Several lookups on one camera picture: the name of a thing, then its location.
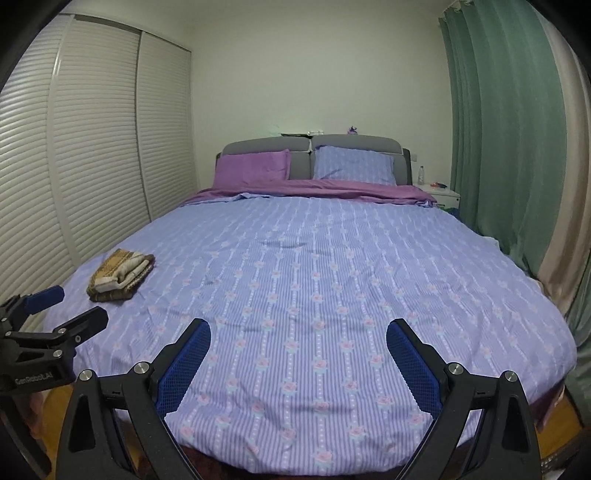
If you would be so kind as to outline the brown plaid knit sweater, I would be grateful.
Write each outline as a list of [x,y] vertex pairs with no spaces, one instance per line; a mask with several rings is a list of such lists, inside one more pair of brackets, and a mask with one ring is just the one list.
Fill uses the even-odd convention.
[[155,256],[116,249],[92,274],[86,293],[92,302],[131,299],[155,265]]

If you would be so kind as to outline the lavender floral bed cover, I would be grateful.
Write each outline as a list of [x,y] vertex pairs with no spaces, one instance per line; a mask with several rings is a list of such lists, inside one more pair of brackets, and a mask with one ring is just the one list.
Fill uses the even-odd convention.
[[235,196],[182,206],[123,247],[153,254],[154,270],[107,306],[75,368],[124,373],[206,320],[211,349],[166,421],[180,444],[252,473],[407,461],[431,418],[388,351],[396,318],[473,373],[516,372],[530,401],[576,363],[538,285],[436,208]]

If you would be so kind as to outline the white louvered wardrobe doors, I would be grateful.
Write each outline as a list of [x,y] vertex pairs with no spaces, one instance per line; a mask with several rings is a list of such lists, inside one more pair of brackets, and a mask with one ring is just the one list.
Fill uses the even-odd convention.
[[1,92],[1,295],[67,280],[197,189],[190,52],[60,14]]

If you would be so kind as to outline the beige curtain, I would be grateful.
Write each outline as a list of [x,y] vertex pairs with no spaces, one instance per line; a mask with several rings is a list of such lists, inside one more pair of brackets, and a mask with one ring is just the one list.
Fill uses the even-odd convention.
[[590,80],[567,40],[539,18],[557,66],[566,120],[566,162],[557,220],[538,278],[565,315],[590,257]]

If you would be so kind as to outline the purple pillow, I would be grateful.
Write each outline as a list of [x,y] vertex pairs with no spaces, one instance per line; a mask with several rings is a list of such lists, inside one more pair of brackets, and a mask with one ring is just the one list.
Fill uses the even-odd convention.
[[249,186],[287,180],[291,154],[288,150],[221,155],[214,171],[214,188]]

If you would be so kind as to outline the grey upholstered headboard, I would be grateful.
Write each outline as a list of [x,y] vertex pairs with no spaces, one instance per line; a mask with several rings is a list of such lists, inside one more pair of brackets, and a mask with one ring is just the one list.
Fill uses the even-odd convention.
[[399,185],[412,185],[413,172],[411,152],[398,141],[380,136],[324,134],[315,136],[266,137],[233,142],[218,152],[215,161],[223,155],[279,152],[288,150],[291,154],[290,179],[311,179],[315,168],[315,150],[332,146],[356,150],[369,150],[392,158],[394,177]]

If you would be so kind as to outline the purple bed sheet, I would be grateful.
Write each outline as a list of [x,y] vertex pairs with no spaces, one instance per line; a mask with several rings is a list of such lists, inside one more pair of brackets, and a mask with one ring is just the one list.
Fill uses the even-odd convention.
[[304,197],[354,200],[376,204],[416,205],[435,207],[437,200],[413,185],[382,185],[346,180],[283,180],[274,183],[252,183],[211,187],[185,200],[182,206],[243,194],[270,197]]

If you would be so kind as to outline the lavender floral pillow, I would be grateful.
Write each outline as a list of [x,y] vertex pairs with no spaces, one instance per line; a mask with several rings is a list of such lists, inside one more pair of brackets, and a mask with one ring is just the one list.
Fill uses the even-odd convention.
[[342,180],[396,186],[393,160],[370,151],[322,146],[315,150],[315,180]]

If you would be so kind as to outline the white nightstand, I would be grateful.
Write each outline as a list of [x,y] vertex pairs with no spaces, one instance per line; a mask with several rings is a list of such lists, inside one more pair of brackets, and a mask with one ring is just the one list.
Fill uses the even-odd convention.
[[418,185],[418,188],[431,195],[441,209],[458,210],[460,208],[461,196],[450,188],[441,188],[431,184]]

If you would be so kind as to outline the green curtain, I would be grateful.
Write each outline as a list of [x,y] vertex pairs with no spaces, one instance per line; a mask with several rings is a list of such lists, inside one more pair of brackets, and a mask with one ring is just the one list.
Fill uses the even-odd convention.
[[[538,275],[562,196],[566,120],[540,17],[548,20],[527,1],[456,1],[439,24],[453,108],[451,182],[462,198],[461,218],[496,239],[549,298]],[[577,350],[566,386],[588,416],[590,257],[563,317]]]

